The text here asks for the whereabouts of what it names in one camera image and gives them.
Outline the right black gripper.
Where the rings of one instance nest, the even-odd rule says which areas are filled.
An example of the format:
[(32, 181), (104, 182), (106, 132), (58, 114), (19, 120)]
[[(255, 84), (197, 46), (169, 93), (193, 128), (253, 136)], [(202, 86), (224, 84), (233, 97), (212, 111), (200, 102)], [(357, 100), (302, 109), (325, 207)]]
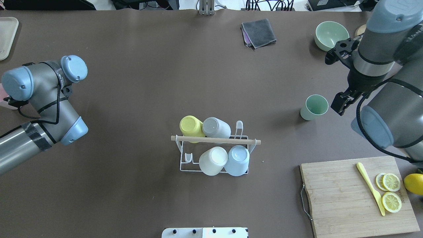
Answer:
[[(353, 51), (358, 48), (361, 42), (361, 37), (348, 38), (346, 40), (338, 41), (334, 48), (327, 51), (325, 56), (325, 63), (332, 65), (337, 61), (343, 63), (349, 69), (353, 67), (354, 57), (352, 56)], [(334, 100), (331, 104), (331, 108), (340, 116), (345, 113), (345, 110), (354, 104), (363, 93), (360, 91), (345, 91), (339, 92), (335, 95)]]

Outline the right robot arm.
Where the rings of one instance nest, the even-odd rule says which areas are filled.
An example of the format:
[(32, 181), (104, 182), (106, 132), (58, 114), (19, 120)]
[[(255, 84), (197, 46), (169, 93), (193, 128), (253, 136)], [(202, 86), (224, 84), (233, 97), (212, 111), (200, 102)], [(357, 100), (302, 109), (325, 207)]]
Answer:
[(349, 68), (349, 87), (335, 95), (339, 115), (358, 101), (352, 129), (379, 151), (422, 166), (421, 0), (381, 0), (361, 40), (338, 41), (325, 63)]

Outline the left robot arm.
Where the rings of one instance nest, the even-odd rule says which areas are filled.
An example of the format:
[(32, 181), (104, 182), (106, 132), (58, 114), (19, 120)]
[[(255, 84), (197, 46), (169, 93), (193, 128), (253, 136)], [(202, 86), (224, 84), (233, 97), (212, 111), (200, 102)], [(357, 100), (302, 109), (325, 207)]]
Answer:
[(69, 145), (88, 132), (82, 117), (69, 102), (72, 84), (86, 78), (88, 68), (79, 56), (58, 61), (28, 63), (6, 71), (1, 78), (5, 101), (21, 112), (31, 104), (39, 117), (1, 136), (1, 174), (49, 150), (57, 142)]

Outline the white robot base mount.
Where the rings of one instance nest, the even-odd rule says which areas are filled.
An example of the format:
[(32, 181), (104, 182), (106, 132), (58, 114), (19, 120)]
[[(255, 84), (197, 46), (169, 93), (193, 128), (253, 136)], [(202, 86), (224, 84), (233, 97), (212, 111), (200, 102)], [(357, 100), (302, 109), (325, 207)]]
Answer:
[(166, 228), (162, 238), (248, 238), (246, 227), (186, 227)]

